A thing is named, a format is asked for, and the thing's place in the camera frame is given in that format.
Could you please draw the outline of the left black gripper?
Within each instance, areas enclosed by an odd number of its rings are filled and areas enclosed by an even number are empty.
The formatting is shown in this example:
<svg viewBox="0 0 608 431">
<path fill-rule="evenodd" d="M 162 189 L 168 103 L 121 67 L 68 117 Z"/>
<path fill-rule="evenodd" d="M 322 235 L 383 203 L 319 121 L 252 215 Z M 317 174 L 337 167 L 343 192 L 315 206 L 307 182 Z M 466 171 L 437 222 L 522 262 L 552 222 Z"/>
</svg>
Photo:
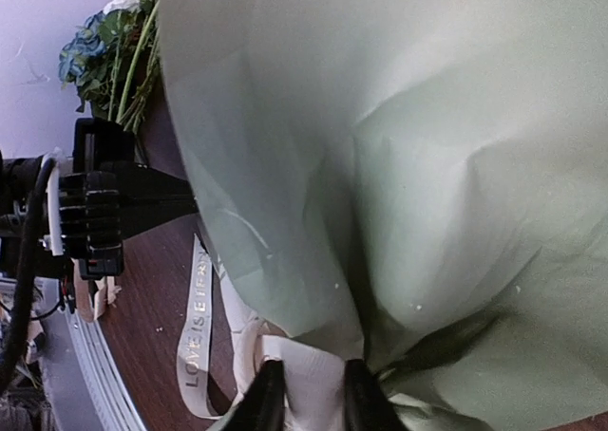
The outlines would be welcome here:
<svg viewBox="0 0 608 431">
<path fill-rule="evenodd" d="M 187 180 L 129 164 L 127 193 L 144 199 L 121 202 L 120 228 L 118 179 L 112 168 L 134 158 L 135 137 L 120 125 L 100 118 L 76 121 L 71 173 L 59 181 L 59 214 L 64 251 L 78 262 L 84 279 L 124 270 L 123 239 L 198 211 Z"/>
</svg>

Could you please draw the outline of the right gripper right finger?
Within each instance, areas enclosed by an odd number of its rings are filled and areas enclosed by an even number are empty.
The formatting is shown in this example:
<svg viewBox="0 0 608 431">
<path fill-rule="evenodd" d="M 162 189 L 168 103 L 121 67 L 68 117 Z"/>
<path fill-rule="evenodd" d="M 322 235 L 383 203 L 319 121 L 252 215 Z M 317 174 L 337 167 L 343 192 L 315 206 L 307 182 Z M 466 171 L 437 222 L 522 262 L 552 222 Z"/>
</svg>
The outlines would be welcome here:
<svg viewBox="0 0 608 431">
<path fill-rule="evenodd" d="M 363 360 L 345 365 L 344 419 L 351 431 L 407 430 Z"/>
</svg>

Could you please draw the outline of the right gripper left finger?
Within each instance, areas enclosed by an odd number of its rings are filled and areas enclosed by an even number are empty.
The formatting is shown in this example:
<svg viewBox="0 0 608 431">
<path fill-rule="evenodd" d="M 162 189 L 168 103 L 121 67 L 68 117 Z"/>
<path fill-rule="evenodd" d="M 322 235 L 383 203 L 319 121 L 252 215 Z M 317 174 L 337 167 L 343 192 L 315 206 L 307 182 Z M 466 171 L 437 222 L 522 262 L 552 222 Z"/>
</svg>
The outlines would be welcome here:
<svg viewBox="0 0 608 431">
<path fill-rule="evenodd" d="M 282 431 L 285 429 L 285 373 L 279 360 L 266 361 L 242 401 L 217 430 Z"/>
</svg>

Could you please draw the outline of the beige printed ribbon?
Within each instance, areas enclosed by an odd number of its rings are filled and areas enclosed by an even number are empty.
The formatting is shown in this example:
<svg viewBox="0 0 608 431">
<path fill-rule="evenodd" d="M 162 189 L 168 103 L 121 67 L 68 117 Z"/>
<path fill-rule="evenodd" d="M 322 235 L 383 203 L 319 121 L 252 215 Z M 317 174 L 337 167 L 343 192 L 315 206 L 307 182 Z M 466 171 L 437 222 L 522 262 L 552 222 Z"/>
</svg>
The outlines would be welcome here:
<svg viewBox="0 0 608 431">
<path fill-rule="evenodd" d="M 210 359 L 213 326 L 213 280 L 227 318 L 232 354 L 228 365 L 236 393 L 227 412 L 210 401 Z M 199 239 L 193 242 L 192 269 L 186 319 L 177 349 L 180 394 L 189 412 L 212 421 L 212 429 L 225 430 L 244 404 L 247 390 L 263 363 L 283 364 L 286 388 L 278 405 L 284 411 L 282 430 L 344 430 L 343 374 L 348 359 L 363 353 L 359 326 L 342 323 L 319 328 L 296 338 L 262 318 L 246 305 L 222 264 L 213 260 Z"/>
</svg>

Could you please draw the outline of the green wrapping paper sheet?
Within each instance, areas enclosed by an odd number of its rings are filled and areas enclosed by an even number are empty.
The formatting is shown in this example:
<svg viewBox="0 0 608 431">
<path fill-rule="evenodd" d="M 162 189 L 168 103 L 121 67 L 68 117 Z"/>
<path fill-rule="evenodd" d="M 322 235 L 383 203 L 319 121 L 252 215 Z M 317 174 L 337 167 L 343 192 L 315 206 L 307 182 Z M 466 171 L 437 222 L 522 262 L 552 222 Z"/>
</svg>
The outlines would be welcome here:
<svg viewBox="0 0 608 431">
<path fill-rule="evenodd" d="M 294 338 L 359 326 L 350 359 L 412 430 L 606 411 L 607 0 L 161 0 L 160 20 L 246 305 Z"/>
</svg>

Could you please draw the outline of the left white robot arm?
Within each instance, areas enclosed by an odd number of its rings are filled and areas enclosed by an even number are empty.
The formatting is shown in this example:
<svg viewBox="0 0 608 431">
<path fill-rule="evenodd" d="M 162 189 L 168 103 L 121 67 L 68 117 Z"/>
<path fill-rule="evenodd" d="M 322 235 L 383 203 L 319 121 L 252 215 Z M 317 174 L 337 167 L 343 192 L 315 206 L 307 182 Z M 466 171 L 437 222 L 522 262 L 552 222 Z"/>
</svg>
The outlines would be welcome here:
<svg viewBox="0 0 608 431">
<path fill-rule="evenodd" d="M 59 282 L 74 309 L 74 277 L 124 271 L 124 241 L 197 211 L 189 183 L 135 161 L 136 139 L 99 118 L 75 122 L 74 148 L 1 160 L 1 271 L 15 281 L 1 341 L 1 387 L 25 356 L 36 278 Z"/>
</svg>

